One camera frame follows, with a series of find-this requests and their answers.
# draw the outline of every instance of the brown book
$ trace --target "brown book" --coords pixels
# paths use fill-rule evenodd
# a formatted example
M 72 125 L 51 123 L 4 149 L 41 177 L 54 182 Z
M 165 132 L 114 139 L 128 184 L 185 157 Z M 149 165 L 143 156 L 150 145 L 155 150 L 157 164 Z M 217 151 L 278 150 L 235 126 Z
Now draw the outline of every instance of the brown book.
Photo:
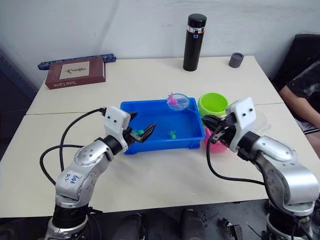
M 60 61 L 50 66 L 45 85 L 60 89 L 77 85 L 106 81 L 105 63 L 102 57 Z

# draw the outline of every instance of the white table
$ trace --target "white table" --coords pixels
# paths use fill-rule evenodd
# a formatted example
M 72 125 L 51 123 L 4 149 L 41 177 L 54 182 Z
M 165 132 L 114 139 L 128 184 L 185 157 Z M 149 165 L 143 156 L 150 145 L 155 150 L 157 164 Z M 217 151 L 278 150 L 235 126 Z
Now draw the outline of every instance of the white table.
M 254 56 L 245 56 L 239 68 L 230 57 L 201 57 L 193 72 L 181 58 L 128 59 L 106 64 L 106 82 L 49 90 L 45 84 L 27 114 L 84 113 L 124 101 L 164 99 L 170 91 L 198 99 L 207 92 L 230 103 L 252 97 L 254 104 L 283 103 Z
M 264 113 L 271 124 L 265 134 L 296 149 L 299 160 L 320 181 L 320 161 L 287 107 L 279 103 L 259 105 L 256 109 Z M 40 114 L 23 118 L 0 163 L 0 217 L 53 214 L 55 188 L 43 175 L 39 157 L 60 142 L 66 126 L 79 115 Z M 78 122 L 65 143 L 87 145 L 104 133 L 103 117 L 97 113 Z M 66 166 L 76 150 L 64 149 Z M 230 151 L 212 154 L 211 159 L 222 175 L 262 180 L 251 163 Z M 58 150 L 46 156 L 45 167 L 54 179 L 58 177 Z M 97 181 L 90 206 L 114 212 L 264 198 L 267 195 L 263 186 L 215 177 L 207 166 L 203 148 L 173 149 L 130 156 L 119 153 Z

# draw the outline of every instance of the black thermos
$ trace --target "black thermos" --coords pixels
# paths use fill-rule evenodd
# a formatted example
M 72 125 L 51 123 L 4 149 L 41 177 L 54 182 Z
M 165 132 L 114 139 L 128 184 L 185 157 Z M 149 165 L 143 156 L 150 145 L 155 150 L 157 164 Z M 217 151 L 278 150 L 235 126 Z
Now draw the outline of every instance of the black thermos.
M 194 13 L 188 17 L 186 28 L 183 68 L 187 71 L 194 71 L 198 67 L 202 39 L 205 33 L 207 17 Z

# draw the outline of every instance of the white wall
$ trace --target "white wall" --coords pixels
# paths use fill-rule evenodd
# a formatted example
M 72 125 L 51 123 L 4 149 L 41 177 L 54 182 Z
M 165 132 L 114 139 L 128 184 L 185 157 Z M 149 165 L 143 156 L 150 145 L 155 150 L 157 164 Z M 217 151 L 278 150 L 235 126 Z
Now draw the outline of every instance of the white wall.
M 295 34 L 320 33 L 319 0 L 0 1 L 0 46 L 37 88 L 42 61 L 182 57 L 191 13 L 207 16 L 202 56 L 255 55 L 268 76 Z

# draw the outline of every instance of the person's arm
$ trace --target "person's arm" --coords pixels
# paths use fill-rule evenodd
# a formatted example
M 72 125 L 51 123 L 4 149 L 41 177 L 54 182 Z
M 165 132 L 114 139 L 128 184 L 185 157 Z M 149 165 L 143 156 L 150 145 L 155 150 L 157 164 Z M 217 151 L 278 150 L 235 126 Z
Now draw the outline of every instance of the person's arm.
M 295 114 L 320 129 L 320 113 L 305 98 L 296 96 L 287 86 L 279 94 Z

